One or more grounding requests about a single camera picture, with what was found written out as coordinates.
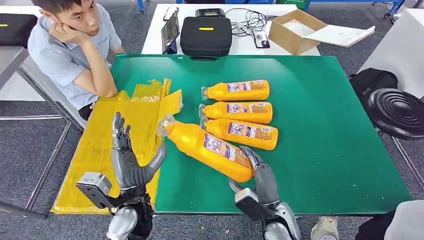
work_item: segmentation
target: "electronic device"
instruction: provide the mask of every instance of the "electronic device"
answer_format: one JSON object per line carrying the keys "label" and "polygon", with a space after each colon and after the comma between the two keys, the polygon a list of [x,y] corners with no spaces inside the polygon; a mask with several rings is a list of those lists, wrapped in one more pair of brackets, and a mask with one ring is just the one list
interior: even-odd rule
{"label": "electronic device", "polygon": [[188,16],[184,19],[179,44],[190,57],[224,57],[232,43],[231,21],[225,17]]}
{"label": "electronic device", "polygon": [[0,13],[0,46],[28,48],[28,38],[37,20],[32,14]]}
{"label": "electronic device", "polygon": [[265,31],[252,31],[253,41],[258,49],[269,49],[270,41]]}
{"label": "electronic device", "polygon": [[225,18],[225,13],[221,8],[197,9],[196,17]]}
{"label": "electronic device", "polygon": [[163,20],[165,22],[168,21],[175,12],[178,14],[179,11],[180,11],[179,7],[173,7],[173,6],[168,7],[168,9],[165,12],[165,15],[163,16]]}
{"label": "electronic device", "polygon": [[162,35],[162,53],[163,54],[176,54],[177,44],[175,40],[180,35],[180,26],[178,25],[178,11],[174,11],[169,20],[163,26]]}

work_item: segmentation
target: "metal table leg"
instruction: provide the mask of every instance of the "metal table leg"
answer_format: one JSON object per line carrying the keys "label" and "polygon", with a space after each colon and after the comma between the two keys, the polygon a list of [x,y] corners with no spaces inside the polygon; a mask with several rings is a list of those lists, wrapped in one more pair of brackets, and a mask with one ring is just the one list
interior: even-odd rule
{"label": "metal table leg", "polygon": [[38,93],[40,96],[60,115],[39,115],[39,116],[12,116],[12,117],[0,117],[0,120],[43,120],[43,119],[65,119],[66,126],[63,129],[63,132],[54,147],[54,150],[48,159],[46,166],[41,173],[41,177],[39,178],[34,190],[32,191],[31,196],[25,206],[25,208],[14,206],[9,203],[0,201],[0,211],[8,212],[13,215],[30,217],[38,220],[42,220],[46,217],[45,214],[31,211],[34,203],[40,194],[40,190],[43,187],[43,184],[46,181],[46,178],[52,169],[53,163],[56,160],[59,150],[62,147],[62,144],[65,140],[66,135],[71,128],[71,125],[74,124],[77,128],[83,131],[83,127],[66,111],[64,111],[39,85],[36,81],[34,81],[31,76],[23,69],[21,66],[16,69],[16,72]]}
{"label": "metal table leg", "polygon": [[9,203],[5,203],[0,201],[0,211],[6,212],[6,213],[10,213],[13,214],[15,216],[21,216],[21,217],[25,217],[25,218],[32,218],[32,219],[37,219],[37,220],[42,220],[45,217],[47,217],[46,214],[41,214],[35,211],[29,211],[26,210],[24,208],[21,207],[17,207],[14,205],[11,205]]}
{"label": "metal table leg", "polygon": [[84,128],[75,120],[72,115],[64,111],[40,86],[34,81],[30,75],[22,68],[22,66],[16,69],[16,72],[38,93],[40,96],[54,109],[56,110],[67,122],[73,123],[80,131],[84,131]]}
{"label": "metal table leg", "polygon": [[399,150],[400,155],[402,155],[403,160],[405,160],[406,165],[411,170],[411,172],[412,172],[413,176],[415,177],[416,181],[418,182],[419,186],[421,187],[421,189],[424,190],[423,177],[420,175],[420,173],[418,172],[414,163],[412,162],[412,160],[408,156],[407,152],[405,151],[404,147],[401,145],[401,142],[399,141],[399,139],[397,139],[394,136],[390,136],[390,137],[393,140],[394,144],[396,145],[397,150]]}
{"label": "metal table leg", "polygon": [[26,204],[26,207],[25,207],[26,210],[30,211],[33,208],[36,198],[38,197],[40,193],[41,187],[46,181],[47,175],[49,174],[50,169],[52,168],[52,165],[56,160],[56,156],[58,155],[58,152],[61,149],[62,144],[64,143],[65,137],[70,127],[71,127],[71,123],[68,122],[62,132],[62,135],[59,138],[59,141],[56,143],[56,146],[53,149],[53,153],[51,154],[50,158],[47,161],[47,165],[42,171],[41,177],[39,178],[37,185],[34,188],[34,191],[32,191],[31,197],[29,197],[28,203]]}
{"label": "metal table leg", "polygon": [[417,9],[421,6],[421,4],[423,3],[423,0],[418,0],[415,5],[412,7],[413,9]]}
{"label": "metal table leg", "polygon": [[44,120],[63,119],[61,115],[33,115],[33,116],[0,116],[1,120]]}

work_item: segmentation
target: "black case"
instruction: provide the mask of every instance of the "black case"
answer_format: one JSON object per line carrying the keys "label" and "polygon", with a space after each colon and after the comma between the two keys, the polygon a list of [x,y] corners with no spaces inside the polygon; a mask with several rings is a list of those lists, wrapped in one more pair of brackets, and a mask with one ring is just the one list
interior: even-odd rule
{"label": "black case", "polygon": [[182,24],[179,43],[188,56],[224,57],[230,52],[231,32],[228,18],[189,16]]}
{"label": "black case", "polygon": [[38,18],[28,14],[0,14],[0,46],[22,46],[27,48],[31,30]]}

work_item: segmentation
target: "sneaker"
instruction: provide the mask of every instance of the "sneaker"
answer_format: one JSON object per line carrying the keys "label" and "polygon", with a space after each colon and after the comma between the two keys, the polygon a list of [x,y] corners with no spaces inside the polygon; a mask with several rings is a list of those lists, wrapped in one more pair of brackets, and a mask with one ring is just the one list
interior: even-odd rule
{"label": "sneaker", "polygon": [[321,216],[318,223],[310,231],[311,240],[339,240],[337,218],[335,216]]}

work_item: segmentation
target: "black round stool seat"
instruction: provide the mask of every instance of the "black round stool seat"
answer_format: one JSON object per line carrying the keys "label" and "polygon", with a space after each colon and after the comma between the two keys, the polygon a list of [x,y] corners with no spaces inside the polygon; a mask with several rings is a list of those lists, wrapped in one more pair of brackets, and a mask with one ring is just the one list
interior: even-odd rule
{"label": "black round stool seat", "polygon": [[416,96],[382,88],[371,93],[368,107],[371,120],[386,134],[404,140],[424,139],[424,102]]}

